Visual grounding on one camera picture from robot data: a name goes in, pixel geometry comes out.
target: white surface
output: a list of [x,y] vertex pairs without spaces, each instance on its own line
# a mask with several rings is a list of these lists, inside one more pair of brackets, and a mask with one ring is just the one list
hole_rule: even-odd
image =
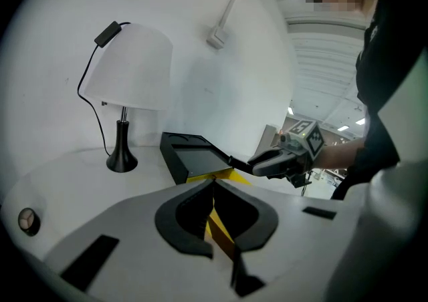
[[159,234],[154,222],[156,212],[164,202],[199,183],[175,186],[115,204],[64,239],[44,263],[60,274],[100,235],[108,235],[119,239],[119,243],[85,290],[95,300],[236,300],[230,276],[229,282],[225,281],[221,269],[210,258],[177,251]]
[[159,30],[122,26],[88,78],[85,94],[100,102],[167,110],[173,45]]
[[[103,149],[66,154],[24,176],[0,210],[13,242],[43,260],[66,235],[113,204],[175,185],[158,148],[131,151],[138,159],[131,172],[109,170]],[[25,207],[41,220],[34,237],[19,229],[18,214]]]
[[428,158],[428,51],[423,49],[406,79],[379,111],[402,162]]
[[[275,0],[236,0],[227,44],[215,51],[207,35],[228,1],[23,1],[0,50],[0,203],[37,166],[102,146],[94,113],[76,88],[94,38],[114,20],[155,27],[174,45],[171,107],[130,110],[132,145],[158,146],[162,131],[183,132],[252,155],[265,125],[284,122],[296,56]],[[113,146],[120,107],[95,107]]]

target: black slot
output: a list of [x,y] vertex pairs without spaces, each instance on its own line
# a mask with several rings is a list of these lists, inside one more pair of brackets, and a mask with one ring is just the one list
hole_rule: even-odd
[[315,207],[306,207],[302,212],[321,216],[322,218],[333,220],[336,216],[336,212],[332,212],[331,210],[319,209]]
[[264,283],[256,276],[249,276],[247,269],[242,260],[239,251],[235,253],[233,260],[233,272],[231,286],[235,289],[236,293],[240,296],[246,296],[254,291],[264,287]]
[[85,291],[118,243],[116,238],[101,235],[65,269],[61,278]]
[[203,240],[213,210],[213,181],[201,183],[164,202],[154,223],[162,238],[178,252],[213,258],[213,247]]

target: white wall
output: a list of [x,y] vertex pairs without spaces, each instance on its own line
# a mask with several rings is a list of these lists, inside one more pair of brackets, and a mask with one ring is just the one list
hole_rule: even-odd
[[[274,0],[237,0],[226,48],[209,47],[207,33],[227,2],[25,0],[0,49],[0,201],[40,164],[102,147],[93,111],[76,87],[94,38],[114,20],[156,27],[174,44],[171,108],[131,110],[131,144],[157,146],[162,131],[187,132],[252,155],[265,125],[280,126],[286,117],[296,58]],[[113,146],[120,108],[95,107]]]

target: yellow strip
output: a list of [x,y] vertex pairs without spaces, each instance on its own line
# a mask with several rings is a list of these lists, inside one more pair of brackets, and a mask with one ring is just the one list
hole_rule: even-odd
[[[198,181],[198,180],[206,180],[206,179],[213,179],[213,178],[220,178],[220,179],[224,179],[224,180],[232,180],[232,181],[240,182],[243,184],[248,184],[251,186],[251,183],[249,183],[246,179],[244,179],[244,177],[242,177],[240,174],[238,174],[233,168],[225,169],[225,170],[218,171],[218,172],[210,172],[209,174],[205,174],[205,175],[189,177],[186,182],[189,183],[189,182],[194,182],[194,181]],[[213,208],[211,214],[209,215],[209,218],[213,222],[215,222],[215,224],[219,227],[219,229],[221,229],[221,232],[223,232],[225,234],[225,236],[227,238],[229,238],[230,241],[233,243],[233,239],[231,238],[229,232],[227,232],[225,225],[221,222],[221,219],[220,219],[219,215],[217,214],[217,211],[215,210],[215,208]],[[211,237],[213,236],[211,233],[211,229],[209,228],[208,223],[207,223],[206,231]]]

